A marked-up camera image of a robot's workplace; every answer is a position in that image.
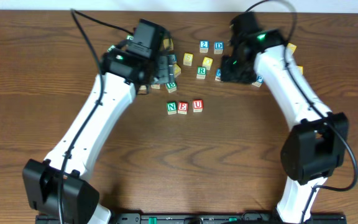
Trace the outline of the green N block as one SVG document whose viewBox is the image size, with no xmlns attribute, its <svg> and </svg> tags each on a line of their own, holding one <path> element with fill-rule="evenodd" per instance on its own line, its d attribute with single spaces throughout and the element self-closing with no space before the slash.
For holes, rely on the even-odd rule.
<svg viewBox="0 0 358 224">
<path fill-rule="evenodd" d="M 167 114 L 177 114 L 177 103 L 175 101 L 167 103 Z"/>
</svg>

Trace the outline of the red E block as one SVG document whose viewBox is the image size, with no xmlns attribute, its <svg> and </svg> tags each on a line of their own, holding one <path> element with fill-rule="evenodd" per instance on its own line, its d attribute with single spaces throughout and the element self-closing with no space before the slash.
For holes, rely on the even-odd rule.
<svg viewBox="0 0 358 224">
<path fill-rule="evenodd" d="M 188 113 L 188 103 L 187 102 L 178 102 L 178 114 L 187 114 Z"/>
</svg>

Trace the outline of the red U block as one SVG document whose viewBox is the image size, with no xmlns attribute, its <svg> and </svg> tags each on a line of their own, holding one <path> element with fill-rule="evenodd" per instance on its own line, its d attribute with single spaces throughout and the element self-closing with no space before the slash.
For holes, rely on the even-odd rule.
<svg viewBox="0 0 358 224">
<path fill-rule="evenodd" d="M 203 100 L 193 100 L 192 105 L 194 113 L 203 111 Z"/>
</svg>

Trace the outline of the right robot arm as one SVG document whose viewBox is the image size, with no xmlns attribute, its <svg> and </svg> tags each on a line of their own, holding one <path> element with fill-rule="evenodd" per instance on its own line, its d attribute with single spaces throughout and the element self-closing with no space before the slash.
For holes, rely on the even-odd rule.
<svg viewBox="0 0 358 224">
<path fill-rule="evenodd" d="M 278 29 L 263 30 L 253 12 L 230 22 L 233 48 L 221 61 L 221 81 L 263 81 L 279 105 L 289 128 L 280 160 L 287 181 L 273 222 L 304 223 L 320 189 L 344 162 L 349 123 L 333 113 L 313 91 Z"/>
</svg>

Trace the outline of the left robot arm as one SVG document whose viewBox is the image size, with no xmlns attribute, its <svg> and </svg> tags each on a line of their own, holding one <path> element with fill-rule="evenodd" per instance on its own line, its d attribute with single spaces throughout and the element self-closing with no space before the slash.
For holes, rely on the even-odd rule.
<svg viewBox="0 0 358 224">
<path fill-rule="evenodd" d="M 89 183 L 94 165 L 114 125 L 139 88 L 174 82 L 168 53 L 170 33 L 141 19 L 130 39 L 96 59 L 98 74 L 74 122 L 43 161 L 29 159 L 22 170 L 37 223 L 108 223 L 111 211 Z"/>
</svg>

